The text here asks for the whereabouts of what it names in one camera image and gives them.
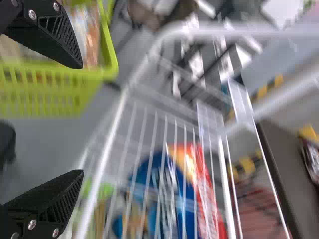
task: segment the blue package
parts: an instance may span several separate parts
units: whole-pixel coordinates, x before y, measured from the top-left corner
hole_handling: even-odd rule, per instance
[[[163,157],[163,181],[160,184],[160,167]],[[133,176],[129,177],[129,186],[133,181],[135,181],[135,187],[133,190],[133,201],[134,203],[143,206],[144,196],[146,192],[146,179],[147,171],[149,167],[149,157],[142,160],[141,165],[137,169],[136,178]],[[154,153],[153,162],[151,167],[151,179],[149,182],[149,190],[156,192],[155,198],[152,199],[149,196],[147,201],[147,229],[149,238],[155,238],[156,231],[156,219],[159,209],[159,235],[160,238],[182,238],[183,232],[183,216],[185,216],[186,238],[194,238],[195,236],[195,214],[194,214],[194,204],[187,204],[187,210],[185,210],[185,203],[183,202],[183,180],[184,175],[182,171],[176,166],[173,169],[173,160],[167,155],[163,155],[161,151]],[[171,203],[171,191],[172,187],[174,190],[174,200]],[[194,200],[194,188],[191,182],[186,182],[185,188],[185,198],[186,200]],[[119,233],[119,227],[122,227],[122,223],[114,222],[113,228],[116,228],[116,235],[121,238],[121,233]]]

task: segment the yellow and black striped tape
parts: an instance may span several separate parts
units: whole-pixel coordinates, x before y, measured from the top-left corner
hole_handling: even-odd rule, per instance
[[[232,164],[235,183],[241,182],[242,180],[251,177],[262,165],[262,160],[263,157],[261,151],[258,150],[255,154],[244,157]],[[228,174],[231,175],[230,166],[228,166]]]
[[[284,76],[283,75],[278,75],[275,77],[275,79],[273,81],[271,81],[269,84],[263,86],[262,88],[260,88],[256,93],[254,93],[250,100],[251,103],[255,103],[258,100],[260,100],[261,98],[265,97],[270,91],[272,91],[274,88],[279,87],[280,85],[282,85],[282,83],[284,82]],[[234,109],[231,109],[228,115],[228,119],[233,119],[235,118],[235,112]]]

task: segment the product package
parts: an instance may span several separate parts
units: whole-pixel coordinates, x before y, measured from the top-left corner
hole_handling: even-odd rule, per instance
[[[128,218],[126,210],[112,218],[115,238],[134,239],[140,233],[149,239],[181,239],[183,233],[186,238],[227,238],[199,145],[188,144],[186,150],[179,145],[176,151],[168,145],[167,152],[142,159],[128,180],[132,190],[125,198],[132,204]]]

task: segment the green plastic basket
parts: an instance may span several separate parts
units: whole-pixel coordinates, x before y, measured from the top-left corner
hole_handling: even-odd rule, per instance
[[[101,53],[106,65],[76,70],[55,63],[0,62],[0,116],[78,115],[102,82],[115,79],[118,62],[108,29],[110,13],[104,12],[102,0],[98,0],[98,7]]]

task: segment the metal bar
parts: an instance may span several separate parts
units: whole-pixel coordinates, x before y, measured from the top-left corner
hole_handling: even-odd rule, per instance
[[[228,165],[230,168],[231,184],[232,184],[233,194],[234,194],[235,210],[236,210],[236,214],[237,214],[239,237],[240,237],[240,239],[242,239],[243,238],[243,230],[241,228],[241,220],[240,220],[239,209],[238,209],[237,193],[236,193],[235,182],[234,182],[233,167],[232,167],[232,163],[231,163],[231,159],[230,159],[230,150],[229,150],[228,139],[226,139],[226,147],[227,147],[227,154],[228,154]]]
[[[147,108],[145,107],[142,129],[141,129],[141,134],[140,134],[140,139],[139,139],[139,147],[138,147],[138,151],[137,151],[135,162],[134,162],[134,170],[133,170],[133,176],[132,176],[132,182],[131,182],[131,188],[130,188],[130,194],[129,194],[129,202],[127,203],[127,207],[126,207],[126,211],[125,211],[125,223],[123,225],[122,238],[126,238],[126,233],[127,233],[127,229],[128,229],[128,222],[129,222],[129,217],[130,217],[130,213],[131,213],[133,194],[134,194],[134,189],[135,189],[136,177],[137,177],[137,173],[138,173],[138,166],[139,166],[139,163],[141,160],[141,151],[142,151],[142,146],[143,146],[143,141],[144,141],[144,136],[145,136],[147,116],[148,116],[148,111],[147,111]]]
[[[157,201],[157,209],[156,209],[156,223],[155,223],[155,237],[158,237],[158,232],[160,231],[160,197],[161,197],[161,191],[162,191],[162,183],[163,183],[163,173],[164,173],[164,160],[165,160],[165,154],[166,154],[166,138],[167,138],[167,119],[165,119],[165,126],[164,126],[164,137],[163,137],[163,147],[162,147],[162,153],[161,153],[161,163],[160,163],[160,173],[159,173],[159,194],[158,194],[158,201]]]
[[[175,199],[174,199],[174,193],[175,193],[175,188],[177,186],[176,182],[176,155],[177,155],[177,121],[175,120],[175,126],[174,126],[174,153],[173,153],[173,178],[172,178],[172,183],[173,186],[171,187],[171,201],[170,201],[170,207],[171,211],[175,212]],[[169,231],[169,238],[173,237],[173,231],[172,231],[172,222],[170,223],[170,231]]]
[[[186,159],[187,159],[187,130],[186,125],[184,125],[184,169],[183,169],[183,239],[187,237],[186,235],[186,211],[185,211],[185,204],[186,204]]]
[[[195,137],[195,130],[193,128],[193,147],[196,147],[196,137]],[[195,221],[195,237],[194,239],[197,239],[197,194],[196,194],[197,190],[194,190],[194,221]]]
[[[225,200],[225,216],[228,222],[227,223],[228,236],[230,239],[235,239],[237,238],[236,230],[235,230],[235,222],[234,222],[234,215],[233,215],[231,197],[229,192],[227,167],[226,167],[225,156],[224,156],[223,141],[221,136],[218,137],[218,156],[219,156],[219,162],[221,167],[221,181],[222,181],[223,189],[224,189],[223,193],[224,193],[224,200]]]
[[[154,154],[154,146],[155,146],[157,127],[158,127],[158,116],[157,116],[157,112],[155,112],[154,128],[153,128],[153,135],[152,135],[152,145],[151,145],[151,150],[150,150],[148,171],[147,171],[147,174],[146,174],[146,184],[145,184],[145,188],[146,189],[150,187],[151,171],[152,171],[152,164],[153,164],[153,154]],[[145,223],[146,202],[148,200],[148,196],[149,196],[149,191],[146,190],[145,194],[144,194],[140,232],[143,231],[143,227],[144,227],[144,223]]]
[[[211,165],[211,177],[212,177],[212,183],[213,183],[213,192],[214,192],[214,207],[215,207],[215,227],[216,227],[216,238],[219,238],[219,228],[218,228],[218,216],[217,216],[217,200],[216,200],[216,190],[215,190],[215,176],[214,176],[214,164],[213,164],[213,156],[212,156],[212,148],[211,148],[211,137],[210,137],[210,120],[208,120],[208,110],[207,107],[205,107],[206,110],[206,123],[208,126],[208,138],[209,138],[209,154],[210,154],[210,165]]]
[[[200,132],[200,141],[201,141],[201,147],[203,149],[203,152],[205,152],[205,148],[204,148],[204,137],[203,137],[203,132],[201,130]],[[205,174],[205,162],[203,162],[202,167],[203,167],[203,172]],[[204,213],[204,217],[205,217],[205,223],[206,223],[206,236],[207,238],[212,238],[211,237],[211,233],[210,233],[210,227],[211,225],[209,224],[208,221],[208,215],[207,215],[207,185],[206,185],[206,179],[204,179],[204,195],[201,193],[201,189],[199,188],[199,195],[200,195],[200,199],[201,199],[201,204],[202,204],[202,208],[203,208],[203,213]]]
[[[134,121],[135,121],[135,116],[136,116],[136,106],[134,105],[133,106],[133,110],[132,110],[132,117],[131,117],[130,124],[129,124],[128,134],[127,134],[126,141],[125,141],[125,144],[124,144],[123,153],[122,153],[122,156],[121,156],[121,159],[120,159],[119,175],[123,174],[125,158],[126,158],[126,155],[128,153],[128,148],[129,148],[130,141],[131,141],[131,136],[132,136],[133,125],[134,125]],[[118,189],[117,187],[114,187],[114,191],[113,191],[112,198],[111,198],[111,203],[110,203],[111,211],[109,212],[107,220],[106,220],[106,225],[105,225],[105,229],[104,229],[103,238],[106,238],[108,233],[109,233],[109,229],[110,229],[110,225],[111,225],[111,218],[113,216],[113,211],[114,211],[114,208],[115,208],[117,189]]]
[[[103,176],[105,167],[109,161],[109,156],[111,154],[111,150],[112,150],[112,146],[113,146],[114,139],[116,136],[116,132],[117,132],[117,129],[118,129],[120,121],[121,121],[121,117],[122,117],[122,113],[124,110],[127,96],[128,96],[128,89],[125,89],[123,91],[123,94],[120,97],[119,104],[118,104],[118,110],[115,114],[114,121],[112,123],[111,129],[109,132],[109,137],[108,137],[107,141],[105,142],[105,145],[103,147],[102,156],[101,156],[101,159],[99,161],[99,165],[97,167],[97,171],[93,177],[91,191],[88,195],[88,200],[85,203],[85,206],[83,209],[83,217],[81,218],[81,221],[79,223],[79,230],[76,234],[77,239],[83,239],[85,237],[85,234],[86,234],[87,229],[88,229],[88,225],[91,221],[91,215],[93,213],[94,206],[96,203],[96,198],[97,198],[97,194],[98,194],[98,191],[100,188],[102,176]]]

